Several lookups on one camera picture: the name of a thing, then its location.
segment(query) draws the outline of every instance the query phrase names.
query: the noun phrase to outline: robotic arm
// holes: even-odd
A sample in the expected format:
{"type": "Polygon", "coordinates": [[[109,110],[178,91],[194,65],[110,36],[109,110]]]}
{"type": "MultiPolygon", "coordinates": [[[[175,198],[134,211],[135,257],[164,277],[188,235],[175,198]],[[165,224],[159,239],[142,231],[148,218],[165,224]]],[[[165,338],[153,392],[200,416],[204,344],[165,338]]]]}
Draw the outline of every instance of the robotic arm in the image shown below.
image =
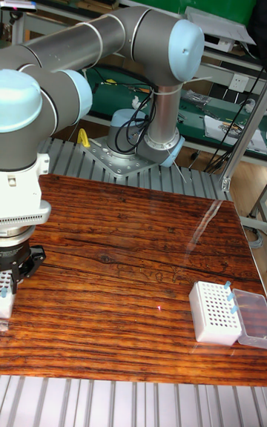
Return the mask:
{"type": "Polygon", "coordinates": [[[1,50],[0,273],[10,275],[13,296],[17,283],[45,258],[41,246],[29,246],[35,225],[50,215],[38,182],[39,175],[48,173],[49,157],[37,153],[38,145],[75,124],[92,105],[90,86],[75,70],[115,52],[143,63],[158,95],[154,120],[137,153],[171,165],[181,147],[178,91],[194,76],[203,48],[196,25],[146,7],[129,7],[1,50]]]}

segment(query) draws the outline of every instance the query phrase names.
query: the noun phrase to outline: clear plastic box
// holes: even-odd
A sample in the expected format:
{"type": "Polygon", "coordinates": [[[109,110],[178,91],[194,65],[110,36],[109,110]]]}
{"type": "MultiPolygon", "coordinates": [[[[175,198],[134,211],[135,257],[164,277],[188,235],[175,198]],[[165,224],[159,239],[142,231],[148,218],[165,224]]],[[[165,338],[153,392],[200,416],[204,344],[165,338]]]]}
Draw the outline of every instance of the clear plastic box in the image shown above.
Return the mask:
{"type": "Polygon", "coordinates": [[[263,295],[233,289],[242,334],[241,345],[267,349],[267,303],[263,295]]]}

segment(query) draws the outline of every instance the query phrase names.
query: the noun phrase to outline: paper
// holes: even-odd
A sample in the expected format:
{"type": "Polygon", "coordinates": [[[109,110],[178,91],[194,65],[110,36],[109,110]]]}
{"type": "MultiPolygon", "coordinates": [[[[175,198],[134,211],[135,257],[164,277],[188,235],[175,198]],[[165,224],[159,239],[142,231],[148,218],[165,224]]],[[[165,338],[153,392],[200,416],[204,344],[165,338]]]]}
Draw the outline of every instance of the paper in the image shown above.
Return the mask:
{"type": "Polygon", "coordinates": [[[194,9],[193,7],[186,7],[185,14],[189,21],[198,25],[203,33],[207,35],[255,44],[254,40],[249,36],[245,25],[194,9]]]}
{"type": "MultiPolygon", "coordinates": [[[[216,139],[220,142],[223,140],[223,137],[228,130],[228,125],[224,124],[222,121],[213,119],[210,116],[205,116],[204,125],[205,136],[210,137],[211,139],[216,139]]],[[[234,145],[237,139],[240,137],[240,134],[240,129],[231,129],[224,142],[226,144],[234,145]]],[[[259,129],[255,131],[251,141],[248,144],[248,149],[254,150],[255,152],[267,153],[267,147],[259,129]]]]}

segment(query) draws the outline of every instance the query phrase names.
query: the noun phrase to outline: white box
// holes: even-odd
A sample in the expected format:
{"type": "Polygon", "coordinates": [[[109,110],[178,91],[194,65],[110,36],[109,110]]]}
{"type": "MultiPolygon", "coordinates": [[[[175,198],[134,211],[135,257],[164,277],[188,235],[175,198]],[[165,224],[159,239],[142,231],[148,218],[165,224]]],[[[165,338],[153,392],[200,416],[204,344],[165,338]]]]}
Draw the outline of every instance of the white box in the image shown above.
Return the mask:
{"type": "Polygon", "coordinates": [[[230,288],[210,282],[197,282],[190,294],[190,306],[198,342],[233,345],[242,333],[234,300],[227,300],[230,288]]]}
{"type": "Polygon", "coordinates": [[[12,294],[11,273],[12,271],[0,272],[0,319],[8,319],[12,314],[16,295],[12,294]]]}

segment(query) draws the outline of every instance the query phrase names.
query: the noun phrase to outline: pipe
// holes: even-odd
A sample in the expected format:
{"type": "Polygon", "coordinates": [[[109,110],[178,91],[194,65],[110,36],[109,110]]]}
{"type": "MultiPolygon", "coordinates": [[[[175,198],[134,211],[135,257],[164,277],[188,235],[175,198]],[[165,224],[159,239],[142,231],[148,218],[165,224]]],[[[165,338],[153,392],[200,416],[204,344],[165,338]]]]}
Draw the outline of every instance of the pipe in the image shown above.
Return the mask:
{"type": "Polygon", "coordinates": [[[155,144],[168,144],[175,136],[181,87],[159,87],[156,114],[148,129],[148,137],[155,144]]]}

